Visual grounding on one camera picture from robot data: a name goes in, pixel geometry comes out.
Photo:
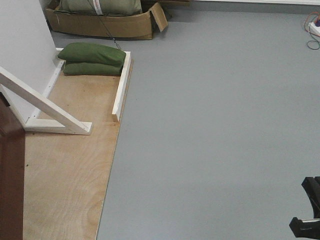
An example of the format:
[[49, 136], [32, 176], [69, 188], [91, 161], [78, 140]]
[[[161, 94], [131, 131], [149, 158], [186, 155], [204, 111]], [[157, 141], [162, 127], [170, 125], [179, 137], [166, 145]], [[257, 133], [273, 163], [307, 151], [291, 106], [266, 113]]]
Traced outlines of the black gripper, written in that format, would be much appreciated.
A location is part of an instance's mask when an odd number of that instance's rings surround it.
[[296, 238], [320, 237], [320, 177], [305, 177], [302, 182], [313, 210], [312, 219], [293, 217], [289, 227]]

